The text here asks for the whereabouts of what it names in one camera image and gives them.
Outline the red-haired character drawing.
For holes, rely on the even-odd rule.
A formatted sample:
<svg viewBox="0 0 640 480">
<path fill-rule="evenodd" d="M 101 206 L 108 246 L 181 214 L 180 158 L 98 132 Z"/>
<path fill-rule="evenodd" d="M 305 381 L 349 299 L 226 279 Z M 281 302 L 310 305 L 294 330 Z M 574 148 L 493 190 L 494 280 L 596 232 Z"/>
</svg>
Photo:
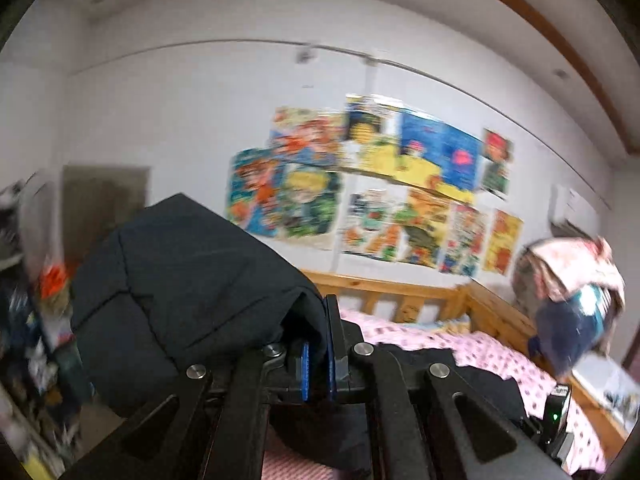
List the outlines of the red-haired character drawing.
<svg viewBox="0 0 640 480">
<path fill-rule="evenodd" d="M 513 143 L 500 133 L 485 129 L 483 157 L 485 159 L 480 187 L 502 200 L 509 193 L 510 165 Z"/>
</svg>

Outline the orange-haired girl drawing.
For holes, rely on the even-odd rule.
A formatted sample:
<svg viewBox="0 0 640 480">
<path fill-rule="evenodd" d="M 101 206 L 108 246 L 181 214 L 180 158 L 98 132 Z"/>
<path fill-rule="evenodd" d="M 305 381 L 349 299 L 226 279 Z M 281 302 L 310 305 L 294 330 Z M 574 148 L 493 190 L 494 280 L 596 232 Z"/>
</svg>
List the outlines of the orange-haired girl drawing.
<svg viewBox="0 0 640 480">
<path fill-rule="evenodd" d="M 281 106 L 272 118 L 268 146 L 286 162 L 335 167 L 341 158 L 344 128 L 343 112 Z"/>
</svg>

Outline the yellow chick drawing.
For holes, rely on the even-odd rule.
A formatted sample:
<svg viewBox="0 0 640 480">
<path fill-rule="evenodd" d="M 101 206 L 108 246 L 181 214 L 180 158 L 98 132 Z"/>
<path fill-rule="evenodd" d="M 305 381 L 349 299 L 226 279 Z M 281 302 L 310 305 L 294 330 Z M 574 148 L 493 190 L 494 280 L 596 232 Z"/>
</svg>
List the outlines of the yellow chick drawing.
<svg viewBox="0 0 640 480">
<path fill-rule="evenodd" d="M 500 209 L 495 211 L 483 262 L 485 272 L 506 275 L 523 226 L 521 218 Z"/>
</svg>

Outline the colourful doodle poster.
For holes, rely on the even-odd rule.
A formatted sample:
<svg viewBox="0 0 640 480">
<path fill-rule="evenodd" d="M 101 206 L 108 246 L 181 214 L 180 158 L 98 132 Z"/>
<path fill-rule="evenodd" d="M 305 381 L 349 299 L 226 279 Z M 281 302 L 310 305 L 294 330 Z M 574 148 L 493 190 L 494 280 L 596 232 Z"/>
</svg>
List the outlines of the colourful doodle poster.
<svg viewBox="0 0 640 480">
<path fill-rule="evenodd" d="M 480 265 L 487 221 L 484 211 L 454 205 L 440 272 L 474 278 Z"/>
</svg>

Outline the cluttered shelf items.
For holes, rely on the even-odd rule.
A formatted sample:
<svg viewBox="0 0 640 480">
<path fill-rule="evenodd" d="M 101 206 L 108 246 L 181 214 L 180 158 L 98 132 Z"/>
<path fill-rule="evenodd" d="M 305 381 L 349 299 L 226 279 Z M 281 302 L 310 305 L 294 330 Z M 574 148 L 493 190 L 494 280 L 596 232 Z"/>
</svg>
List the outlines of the cluttered shelf items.
<svg viewBox="0 0 640 480">
<path fill-rule="evenodd" d="M 76 462 L 80 412 L 93 397 L 55 252 L 54 199 L 43 171 L 1 191 L 1 435 L 34 479 L 60 478 Z"/>
</svg>

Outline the mermaid girl drawing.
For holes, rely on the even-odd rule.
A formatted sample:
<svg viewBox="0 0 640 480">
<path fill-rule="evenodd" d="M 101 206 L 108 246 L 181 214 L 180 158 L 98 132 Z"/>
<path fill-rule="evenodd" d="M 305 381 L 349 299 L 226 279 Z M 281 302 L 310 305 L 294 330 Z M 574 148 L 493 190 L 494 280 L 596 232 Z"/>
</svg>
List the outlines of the mermaid girl drawing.
<svg viewBox="0 0 640 480">
<path fill-rule="evenodd" d="M 231 161 L 226 217 L 246 232 L 275 237 L 284 162 L 268 148 L 240 151 Z"/>
</svg>

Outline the blond boy drawing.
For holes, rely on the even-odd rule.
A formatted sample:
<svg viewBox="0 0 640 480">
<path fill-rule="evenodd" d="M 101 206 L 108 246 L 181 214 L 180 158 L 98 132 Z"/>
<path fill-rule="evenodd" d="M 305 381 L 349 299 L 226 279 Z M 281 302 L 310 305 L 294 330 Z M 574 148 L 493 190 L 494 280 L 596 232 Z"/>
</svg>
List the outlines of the blond boy drawing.
<svg viewBox="0 0 640 480">
<path fill-rule="evenodd" d="M 342 193 L 341 172 L 287 162 L 278 191 L 277 239 L 331 250 Z"/>
</svg>

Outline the blue sea yellow sand painting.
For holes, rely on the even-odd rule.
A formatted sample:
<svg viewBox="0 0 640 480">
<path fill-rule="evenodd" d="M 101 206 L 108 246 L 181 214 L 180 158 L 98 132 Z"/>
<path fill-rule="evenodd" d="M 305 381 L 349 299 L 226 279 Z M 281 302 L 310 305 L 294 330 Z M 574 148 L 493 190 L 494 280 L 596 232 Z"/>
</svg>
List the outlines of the blue sea yellow sand painting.
<svg viewBox="0 0 640 480">
<path fill-rule="evenodd" d="M 340 165 L 472 205 L 482 142 L 398 99 L 346 96 Z"/>
</svg>

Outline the white desk surface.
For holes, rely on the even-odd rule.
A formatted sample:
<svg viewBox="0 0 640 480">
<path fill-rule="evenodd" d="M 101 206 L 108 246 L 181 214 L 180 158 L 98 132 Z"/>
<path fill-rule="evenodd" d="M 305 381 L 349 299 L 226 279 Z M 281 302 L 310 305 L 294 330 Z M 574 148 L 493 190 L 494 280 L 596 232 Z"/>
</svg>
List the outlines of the white desk surface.
<svg viewBox="0 0 640 480">
<path fill-rule="evenodd" d="M 574 378 L 630 434 L 639 416 L 639 385 L 608 356 L 586 353 L 572 370 Z"/>
</svg>

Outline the orange landscape drawing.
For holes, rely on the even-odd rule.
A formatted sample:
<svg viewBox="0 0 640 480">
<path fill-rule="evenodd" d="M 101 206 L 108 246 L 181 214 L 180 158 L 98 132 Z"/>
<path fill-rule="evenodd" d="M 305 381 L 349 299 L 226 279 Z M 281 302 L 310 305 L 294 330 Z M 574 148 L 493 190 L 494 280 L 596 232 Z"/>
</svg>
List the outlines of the orange landscape drawing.
<svg viewBox="0 0 640 480">
<path fill-rule="evenodd" d="M 451 202 L 448 198 L 409 188 L 395 221 L 406 236 L 400 262 L 436 269 L 448 233 Z"/>
</svg>

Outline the wooden bed frame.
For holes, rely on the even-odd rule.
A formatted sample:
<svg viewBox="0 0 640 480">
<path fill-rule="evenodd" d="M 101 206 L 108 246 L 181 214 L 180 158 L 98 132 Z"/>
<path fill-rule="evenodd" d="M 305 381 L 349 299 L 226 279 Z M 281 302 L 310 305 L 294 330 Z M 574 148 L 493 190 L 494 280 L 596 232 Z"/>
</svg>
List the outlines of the wooden bed frame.
<svg viewBox="0 0 640 480">
<path fill-rule="evenodd" d="M 436 321 L 469 315 L 471 328 L 477 328 L 502 344 L 528 355 L 527 344 L 535 335 L 533 321 L 479 282 L 471 280 L 453 288 L 396 283 L 358 278 L 358 276 L 303 270 L 323 296 L 346 300 L 347 307 L 369 318 L 394 323 L 416 323 L 422 310 L 432 310 Z M 597 401 L 572 375 L 565 377 L 572 386 L 576 403 L 596 430 L 604 456 L 612 460 L 625 444 L 628 431 L 601 401 Z"/>
</svg>

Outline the pink floral cloth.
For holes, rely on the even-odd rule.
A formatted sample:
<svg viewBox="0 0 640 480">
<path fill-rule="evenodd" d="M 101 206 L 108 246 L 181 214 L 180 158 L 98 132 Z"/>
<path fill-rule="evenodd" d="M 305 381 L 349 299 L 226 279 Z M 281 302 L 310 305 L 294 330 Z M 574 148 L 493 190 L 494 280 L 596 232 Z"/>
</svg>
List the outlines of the pink floral cloth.
<svg viewBox="0 0 640 480">
<path fill-rule="evenodd" d="M 531 292 L 537 299 L 560 302 L 586 285 L 608 290 L 625 309 L 625 282 L 610 245 L 602 237 L 555 237 L 530 244 L 518 256 L 512 276 L 518 298 Z"/>
</svg>

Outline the white wall paper notice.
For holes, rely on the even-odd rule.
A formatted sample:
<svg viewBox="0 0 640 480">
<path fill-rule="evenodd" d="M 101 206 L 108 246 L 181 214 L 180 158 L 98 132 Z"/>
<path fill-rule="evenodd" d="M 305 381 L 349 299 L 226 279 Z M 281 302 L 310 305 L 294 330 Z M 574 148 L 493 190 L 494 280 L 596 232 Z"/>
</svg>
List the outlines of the white wall paper notice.
<svg viewBox="0 0 640 480">
<path fill-rule="evenodd" d="M 556 184 L 551 191 L 549 223 L 553 232 L 596 238 L 600 231 L 597 211 L 572 188 Z"/>
</svg>

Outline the oranges and cup drawing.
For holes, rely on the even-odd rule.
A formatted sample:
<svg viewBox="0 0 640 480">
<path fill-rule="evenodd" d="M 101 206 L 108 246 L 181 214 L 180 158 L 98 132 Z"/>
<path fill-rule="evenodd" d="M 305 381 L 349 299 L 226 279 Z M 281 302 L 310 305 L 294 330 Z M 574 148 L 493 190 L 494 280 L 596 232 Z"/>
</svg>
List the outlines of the oranges and cup drawing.
<svg viewBox="0 0 640 480">
<path fill-rule="evenodd" d="M 402 227 L 396 221 L 401 200 L 390 190 L 366 190 L 349 197 L 342 252 L 383 262 L 398 258 Z"/>
</svg>

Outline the plastic bag of clothes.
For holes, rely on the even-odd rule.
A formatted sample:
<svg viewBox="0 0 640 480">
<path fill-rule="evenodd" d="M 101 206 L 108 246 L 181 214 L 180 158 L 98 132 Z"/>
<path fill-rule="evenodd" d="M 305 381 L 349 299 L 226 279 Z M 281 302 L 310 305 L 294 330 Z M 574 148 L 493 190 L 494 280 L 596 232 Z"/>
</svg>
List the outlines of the plastic bag of clothes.
<svg viewBox="0 0 640 480">
<path fill-rule="evenodd" d="M 616 325 L 625 309 L 608 290 L 586 285 L 567 300 L 537 299 L 531 292 L 518 298 L 514 307 L 533 321 L 536 334 L 529 339 L 528 352 L 543 356 L 553 373 L 570 373 L 582 356 L 595 351 L 608 355 Z"/>
</svg>

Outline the large black garment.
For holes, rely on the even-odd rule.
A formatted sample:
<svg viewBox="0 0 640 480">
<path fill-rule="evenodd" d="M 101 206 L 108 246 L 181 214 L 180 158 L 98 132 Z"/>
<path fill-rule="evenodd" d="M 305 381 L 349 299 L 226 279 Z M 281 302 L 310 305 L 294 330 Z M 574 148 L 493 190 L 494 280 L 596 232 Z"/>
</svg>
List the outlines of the large black garment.
<svg viewBox="0 0 640 480">
<path fill-rule="evenodd" d="M 145 208 L 72 283 L 82 365 L 122 424 L 71 479 L 256 479 L 270 413 L 361 405 L 375 479 L 521 479 L 544 454 L 454 362 L 400 358 L 342 319 L 329 398 L 324 297 L 271 248 L 189 197 Z M 309 398 L 299 358 L 309 344 Z"/>
</svg>

